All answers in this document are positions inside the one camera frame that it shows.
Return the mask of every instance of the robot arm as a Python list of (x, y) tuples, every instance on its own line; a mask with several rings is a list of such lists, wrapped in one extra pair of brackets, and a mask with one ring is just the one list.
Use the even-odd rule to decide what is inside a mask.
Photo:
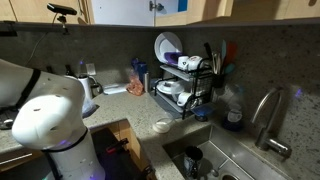
[(1, 59), (0, 76), (0, 108), (21, 106), (12, 126), (17, 142), (48, 152), (59, 174), (55, 179), (104, 179), (82, 121), (84, 89), (77, 79)]
[[(0, 107), (15, 106), (31, 82), (32, 69), (0, 61)], [(72, 78), (40, 72), (12, 127), (14, 138), (32, 149), (59, 149), (81, 136), (84, 90)]]

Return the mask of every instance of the kitchen faucet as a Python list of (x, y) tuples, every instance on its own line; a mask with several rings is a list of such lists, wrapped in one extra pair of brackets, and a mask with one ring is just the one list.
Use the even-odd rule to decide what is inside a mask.
[(282, 95), (281, 91), (283, 90), (282, 87), (275, 87), (272, 88), (265, 96), (264, 98), (260, 101), (253, 118), (251, 119), (252, 123), (255, 123), (259, 113), (261, 112), (261, 109), (265, 105), (265, 103), (273, 96), (273, 95), (278, 95), (278, 99), (276, 102), (276, 105), (274, 106), (274, 109), (272, 111), (272, 114), (270, 116), (270, 119), (266, 125), (266, 127), (262, 128), (260, 130), (260, 134), (258, 136), (258, 139), (255, 143), (255, 145), (264, 151), (267, 151), (269, 148), (272, 150), (276, 151), (278, 154), (283, 156), (284, 158), (289, 158), (292, 152), (291, 147), (284, 143), (281, 142), (280, 140), (277, 139), (277, 135), (272, 132), (272, 127), (275, 122), (275, 117), (279, 111), (279, 107), (282, 101)]

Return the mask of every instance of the wall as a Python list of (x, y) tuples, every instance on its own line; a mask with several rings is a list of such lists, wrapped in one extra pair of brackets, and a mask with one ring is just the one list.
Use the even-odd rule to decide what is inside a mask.
[(64, 74), (64, 65), (70, 64), (71, 69), (79, 74), (79, 62), (83, 60), (95, 64), (96, 79), (105, 85), (128, 82), (130, 61), (137, 57), (154, 70), (150, 71), (152, 77), (159, 76), (160, 63), (153, 50), (157, 31), (130, 27), (67, 27), (70, 35), (63, 35), (60, 25), (53, 28), (24, 25), (20, 27), (23, 30), (18, 31), (18, 37), (0, 37), (0, 58), (25, 66), (36, 44), (49, 32), (39, 42), (27, 67), (46, 71), (46, 66), (50, 65), (55, 73)]
[[(77, 69), (79, 60), (94, 62), (102, 84), (127, 82), (130, 59), (148, 63), (154, 77), (160, 75), (153, 44), (162, 31), (172, 31), (189, 55), (206, 56), (203, 44), (219, 50), (222, 39), (238, 44), (236, 69), (226, 77), (229, 84), (245, 88), (245, 128), (257, 136), (265, 116), (250, 123), (253, 111), (267, 90), (285, 87), (284, 103), (277, 117), (279, 139), (291, 145), (292, 162), (318, 179), (320, 176), (320, 26), (260, 26), (211, 28), (74, 27), (70, 36), (47, 34), (39, 43), (29, 67), (45, 70), (51, 65), (63, 74), (64, 64)], [(0, 37), (0, 58), (23, 65), (44, 32), (22, 31)]]

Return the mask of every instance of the sink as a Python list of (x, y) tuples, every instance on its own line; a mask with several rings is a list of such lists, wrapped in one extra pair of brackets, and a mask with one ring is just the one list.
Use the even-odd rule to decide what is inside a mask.
[(224, 129), (214, 125), (199, 129), (163, 146), (182, 175), (184, 175), (184, 150), (190, 145), (197, 146), (203, 152), (198, 179), (290, 179), (253, 155)]

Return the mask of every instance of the soap bottle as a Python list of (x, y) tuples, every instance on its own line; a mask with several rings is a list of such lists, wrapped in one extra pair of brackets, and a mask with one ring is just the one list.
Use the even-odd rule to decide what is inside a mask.
[(245, 109), (244, 88), (234, 85), (232, 89), (233, 95), (227, 102), (227, 111), (222, 121), (222, 127), (237, 132), (243, 129), (242, 113)]

